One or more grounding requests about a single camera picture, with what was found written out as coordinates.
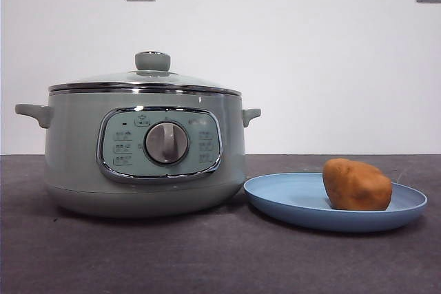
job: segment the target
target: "glass lid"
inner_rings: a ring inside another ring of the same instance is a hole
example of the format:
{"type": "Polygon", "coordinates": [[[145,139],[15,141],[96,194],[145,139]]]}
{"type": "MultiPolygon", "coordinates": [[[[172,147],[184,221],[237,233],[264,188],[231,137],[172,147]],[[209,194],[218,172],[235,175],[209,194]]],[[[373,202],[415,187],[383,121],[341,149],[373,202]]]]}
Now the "glass lid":
{"type": "Polygon", "coordinates": [[[169,72],[170,56],[156,51],[146,51],[135,55],[137,70],[118,74],[106,74],[74,81],[67,84],[53,85],[50,92],[95,89],[146,89],[146,90],[182,90],[195,92],[214,92],[240,96],[240,92],[227,89],[222,85],[203,79],[169,72]]]}

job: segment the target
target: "pot base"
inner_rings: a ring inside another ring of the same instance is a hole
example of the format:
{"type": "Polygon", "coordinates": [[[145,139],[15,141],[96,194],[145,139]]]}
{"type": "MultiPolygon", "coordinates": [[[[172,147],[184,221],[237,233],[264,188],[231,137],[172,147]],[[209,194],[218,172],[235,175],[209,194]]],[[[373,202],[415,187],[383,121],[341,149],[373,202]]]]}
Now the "pot base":
{"type": "Polygon", "coordinates": [[[150,218],[190,213],[216,206],[231,198],[242,183],[227,183],[155,193],[97,193],[48,186],[55,202],[63,208],[91,216],[150,218]]]}

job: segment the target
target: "stainless steel band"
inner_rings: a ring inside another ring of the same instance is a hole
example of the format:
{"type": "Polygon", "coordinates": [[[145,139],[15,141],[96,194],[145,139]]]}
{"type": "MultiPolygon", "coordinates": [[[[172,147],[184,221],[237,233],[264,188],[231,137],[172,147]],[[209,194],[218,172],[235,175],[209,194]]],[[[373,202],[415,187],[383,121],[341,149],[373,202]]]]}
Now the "stainless steel band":
{"type": "Polygon", "coordinates": [[[131,92],[131,93],[173,93],[175,92],[206,92],[242,96],[239,91],[199,85],[149,84],[133,85],[129,83],[70,83],[49,87],[50,95],[60,93],[94,93],[94,92],[131,92]]]}

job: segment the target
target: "pot handle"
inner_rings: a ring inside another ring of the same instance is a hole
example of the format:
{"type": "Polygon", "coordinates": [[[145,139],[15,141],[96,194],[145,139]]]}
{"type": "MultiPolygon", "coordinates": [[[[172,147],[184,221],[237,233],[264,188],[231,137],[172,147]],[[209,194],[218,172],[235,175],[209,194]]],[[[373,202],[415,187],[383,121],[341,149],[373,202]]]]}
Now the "pot handle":
{"type": "Polygon", "coordinates": [[[47,129],[52,120],[53,111],[51,107],[30,105],[27,103],[19,103],[15,105],[15,112],[19,115],[26,115],[35,118],[40,127],[47,129]]]}
{"type": "Polygon", "coordinates": [[[250,120],[259,117],[262,111],[259,108],[244,109],[242,111],[243,127],[248,127],[250,120]]]}

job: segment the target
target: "chrome trim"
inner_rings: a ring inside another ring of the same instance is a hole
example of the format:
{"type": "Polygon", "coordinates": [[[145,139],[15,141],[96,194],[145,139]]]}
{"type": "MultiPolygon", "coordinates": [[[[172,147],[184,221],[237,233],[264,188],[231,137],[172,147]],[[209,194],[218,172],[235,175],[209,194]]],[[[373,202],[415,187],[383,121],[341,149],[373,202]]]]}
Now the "chrome trim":
{"type": "Polygon", "coordinates": [[[74,89],[74,90],[60,90],[49,92],[50,96],[57,94],[76,94],[76,93],[159,93],[159,94],[189,94],[195,96],[241,96],[236,94],[217,93],[217,92],[199,92],[199,91],[185,91],[185,90],[157,90],[157,89],[74,89]]]}
{"type": "Polygon", "coordinates": [[[158,52],[158,51],[143,51],[143,52],[138,52],[137,54],[162,54],[162,55],[168,55],[166,53],[162,53],[162,52],[158,52]]]}
{"type": "Polygon", "coordinates": [[[169,72],[163,70],[130,70],[129,73],[139,76],[155,76],[155,77],[168,77],[170,75],[178,75],[176,72],[169,72]]]}
{"type": "Polygon", "coordinates": [[[69,90],[69,93],[85,93],[85,92],[95,92],[99,89],[106,89],[106,92],[113,92],[111,90],[116,89],[136,89],[149,90],[149,92],[161,93],[163,90],[180,90],[189,92],[209,92],[209,93],[220,93],[220,94],[232,94],[234,96],[242,96],[239,91],[223,89],[221,87],[209,87],[200,85],[175,85],[167,83],[149,83],[149,84],[130,84],[130,83],[115,83],[115,82],[98,82],[98,83],[68,83],[68,84],[58,84],[49,87],[49,92],[58,92],[69,90]]]}
{"type": "Polygon", "coordinates": [[[216,161],[213,163],[212,166],[197,171],[194,173],[189,174],[180,174],[180,175],[163,175],[163,176],[135,176],[135,175],[127,175],[123,174],[121,172],[113,170],[105,161],[103,157],[103,143],[104,143],[104,133],[105,128],[107,126],[107,122],[110,120],[110,118],[118,113],[122,112],[136,112],[139,111],[139,106],[136,107],[125,107],[125,108],[116,108],[108,112],[103,120],[101,121],[101,125],[99,128],[99,134],[98,134],[98,143],[96,145],[96,162],[98,163],[99,169],[101,170],[101,173],[109,178],[110,180],[114,180],[116,182],[124,182],[128,184],[133,183],[149,183],[149,182],[170,182],[170,181],[186,181],[186,180],[193,180],[195,178],[199,178],[202,176],[210,175],[212,172],[216,171],[219,168],[219,165],[221,163],[222,153],[223,153],[223,146],[222,146],[222,136],[221,136],[221,129],[219,126],[219,122],[217,117],[210,111],[205,109],[198,109],[198,108],[191,108],[191,107],[174,107],[174,106],[144,106],[143,111],[167,111],[172,110],[174,112],[194,112],[194,113],[203,113],[211,116],[214,119],[214,122],[216,123],[216,128],[218,131],[218,141],[219,141],[219,155],[216,161]]]}

